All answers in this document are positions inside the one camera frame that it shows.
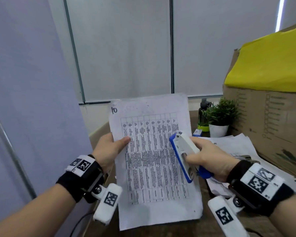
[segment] person's left hand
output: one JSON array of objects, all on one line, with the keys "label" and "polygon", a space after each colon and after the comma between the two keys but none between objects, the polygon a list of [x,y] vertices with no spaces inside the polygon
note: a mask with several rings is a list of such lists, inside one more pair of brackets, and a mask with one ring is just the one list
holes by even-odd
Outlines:
[{"label": "person's left hand", "polygon": [[127,136],[114,142],[111,132],[103,135],[99,139],[99,142],[92,152],[92,155],[105,173],[107,173],[111,169],[115,158],[129,143],[129,141],[130,138]]}]

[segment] yellow paper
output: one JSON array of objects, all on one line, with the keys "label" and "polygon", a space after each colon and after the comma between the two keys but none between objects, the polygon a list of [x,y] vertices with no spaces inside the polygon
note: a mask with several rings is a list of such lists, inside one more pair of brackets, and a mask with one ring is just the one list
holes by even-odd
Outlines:
[{"label": "yellow paper", "polygon": [[244,44],[225,85],[296,92],[296,28]]}]

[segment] green leaves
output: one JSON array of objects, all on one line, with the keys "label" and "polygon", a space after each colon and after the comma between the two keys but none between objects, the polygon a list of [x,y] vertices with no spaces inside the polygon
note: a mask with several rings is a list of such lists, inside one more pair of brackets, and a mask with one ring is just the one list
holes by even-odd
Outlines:
[{"label": "green leaves", "polygon": [[234,100],[222,97],[217,105],[212,105],[202,111],[207,122],[212,125],[231,125],[239,116],[239,111]]}]

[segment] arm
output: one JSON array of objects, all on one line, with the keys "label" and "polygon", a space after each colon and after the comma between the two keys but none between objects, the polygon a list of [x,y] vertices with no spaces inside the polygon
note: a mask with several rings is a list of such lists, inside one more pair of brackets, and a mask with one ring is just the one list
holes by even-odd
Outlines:
[{"label": "arm", "polygon": [[[107,172],[129,137],[114,142],[112,133],[102,136],[92,155]],[[75,200],[60,184],[32,200],[20,211],[0,222],[0,237],[53,236],[75,207]]]},{"label": "arm", "polygon": [[[194,144],[201,150],[188,155],[190,164],[202,165],[214,173],[215,179],[226,182],[230,171],[239,162],[238,159],[222,151],[209,140],[192,137]],[[280,202],[270,216],[273,225],[286,237],[296,237],[296,195]]]}]

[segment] hand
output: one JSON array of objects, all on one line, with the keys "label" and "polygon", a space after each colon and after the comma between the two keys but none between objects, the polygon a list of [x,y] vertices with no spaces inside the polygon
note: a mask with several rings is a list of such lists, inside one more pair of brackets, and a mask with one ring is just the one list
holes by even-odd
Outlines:
[{"label": "hand", "polygon": [[211,141],[191,137],[200,152],[186,156],[186,161],[190,164],[201,165],[206,170],[214,173],[214,178],[221,182],[226,182],[230,171],[240,161],[227,154]]},{"label": "hand", "polygon": [[111,132],[103,135],[99,139],[99,142],[92,152],[92,155],[105,173],[107,173],[111,169],[115,158],[129,143],[129,141],[130,138],[127,136],[114,142]]}]

